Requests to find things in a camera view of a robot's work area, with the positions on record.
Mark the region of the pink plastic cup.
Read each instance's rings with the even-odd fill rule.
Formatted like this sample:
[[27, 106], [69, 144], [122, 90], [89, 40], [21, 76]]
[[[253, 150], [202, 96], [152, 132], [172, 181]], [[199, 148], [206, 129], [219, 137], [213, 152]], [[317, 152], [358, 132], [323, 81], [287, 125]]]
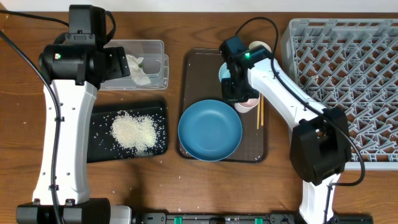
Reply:
[[247, 113], [248, 111], [250, 111], [254, 107], [256, 107], [259, 104], [259, 102], [260, 102], [260, 98], [251, 98], [251, 99], [248, 99], [247, 102], [235, 103], [234, 108], [239, 113]]

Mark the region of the dark blue plate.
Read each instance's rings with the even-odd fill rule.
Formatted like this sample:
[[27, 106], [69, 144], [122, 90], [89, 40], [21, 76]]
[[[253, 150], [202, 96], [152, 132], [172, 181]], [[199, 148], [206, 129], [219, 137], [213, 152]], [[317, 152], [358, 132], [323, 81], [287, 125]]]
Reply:
[[240, 145], [243, 124], [230, 105], [219, 100], [201, 100], [183, 112], [178, 138], [192, 157], [208, 162], [221, 161]]

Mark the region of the white tissue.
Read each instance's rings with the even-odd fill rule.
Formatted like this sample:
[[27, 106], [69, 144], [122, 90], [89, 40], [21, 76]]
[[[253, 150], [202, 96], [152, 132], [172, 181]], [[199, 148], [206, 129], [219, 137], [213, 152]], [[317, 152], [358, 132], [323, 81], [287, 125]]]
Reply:
[[148, 85], [151, 83], [149, 77], [143, 71], [143, 57], [135, 57], [133, 55], [126, 55], [131, 78], [138, 86]]

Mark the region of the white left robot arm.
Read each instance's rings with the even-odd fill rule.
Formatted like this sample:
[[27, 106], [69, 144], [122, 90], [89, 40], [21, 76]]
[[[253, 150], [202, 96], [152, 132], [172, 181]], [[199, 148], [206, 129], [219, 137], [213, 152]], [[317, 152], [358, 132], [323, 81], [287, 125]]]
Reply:
[[35, 71], [44, 82], [45, 140], [39, 179], [29, 203], [16, 210], [18, 223], [132, 223], [130, 207], [90, 197], [87, 155], [90, 118], [101, 84], [130, 74], [122, 47], [92, 5], [69, 8], [68, 31], [40, 54]]

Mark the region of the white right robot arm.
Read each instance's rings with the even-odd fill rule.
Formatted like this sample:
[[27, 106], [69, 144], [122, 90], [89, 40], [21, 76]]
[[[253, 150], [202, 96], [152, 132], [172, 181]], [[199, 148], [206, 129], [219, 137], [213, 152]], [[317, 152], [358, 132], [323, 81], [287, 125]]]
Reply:
[[223, 99], [246, 103], [264, 96], [277, 110], [289, 127], [290, 161], [303, 180], [300, 216], [305, 223], [330, 223], [335, 185], [351, 159], [345, 112], [309, 97], [264, 45], [246, 47], [235, 35], [220, 53], [230, 73], [221, 80]]

